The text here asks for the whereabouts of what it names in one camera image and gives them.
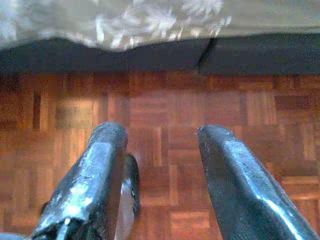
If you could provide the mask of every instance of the dark fabric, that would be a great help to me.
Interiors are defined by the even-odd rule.
[[[320,34],[217,38],[199,63],[204,74],[318,74]]]
[[[0,72],[194,70],[209,41],[164,42],[111,52],[64,39],[40,40],[0,51]]]

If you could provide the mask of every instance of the shiny fabric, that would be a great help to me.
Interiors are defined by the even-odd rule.
[[[124,51],[150,43],[320,32],[318,0],[2,0],[0,49],[66,38]]]

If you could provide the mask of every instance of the scuffed black paint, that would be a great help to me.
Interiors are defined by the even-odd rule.
[[[319,240],[250,149],[220,125],[198,129],[209,195],[224,240]]]

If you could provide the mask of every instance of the wood tile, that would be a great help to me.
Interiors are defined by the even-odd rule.
[[[166,72],[132,72],[128,78],[131,96],[167,89]]]
[[[168,136],[171,164],[202,164],[195,127],[170,127]]]
[[[240,93],[218,91],[209,93],[206,105],[206,124],[241,125]]]
[[[129,75],[125,72],[94,73],[95,93],[127,92],[130,89]]]
[[[209,240],[210,221],[208,212],[172,212],[171,239]]]
[[[170,127],[200,127],[206,121],[207,95],[203,92],[170,92],[168,119]]]
[[[130,126],[130,100],[126,95],[109,93],[107,95],[107,119],[117,121],[125,127]]]
[[[93,101],[90,98],[61,98],[56,104],[57,128],[88,128],[93,124]]]
[[[247,124],[273,125],[277,123],[275,97],[270,91],[246,93]]]
[[[313,113],[309,96],[276,96],[276,119],[280,124],[311,123]]]
[[[212,75],[208,76],[206,81],[206,87],[211,91],[233,91],[239,89],[239,83],[236,81],[236,77]]]
[[[130,99],[130,127],[168,127],[167,94],[151,92]]]
[[[279,133],[278,126],[244,126],[242,140],[263,164],[273,162],[279,165],[281,163],[284,139]]]
[[[195,72],[0,76],[0,231],[30,234],[99,123],[128,131],[141,214],[130,240],[222,240],[197,127],[242,139],[320,231],[319,76]]]
[[[318,206],[315,200],[298,200],[295,202],[297,208],[307,219],[311,227],[319,233]]]
[[[193,90],[206,89],[207,78],[197,72],[171,71],[167,74],[167,87],[169,90]]]

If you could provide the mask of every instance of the wooden floor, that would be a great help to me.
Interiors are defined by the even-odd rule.
[[[320,232],[320,76],[196,73],[1,77],[0,231],[30,234],[92,129],[117,120],[138,161],[142,211],[131,240],[221,240],[196,127],[241,138]]]

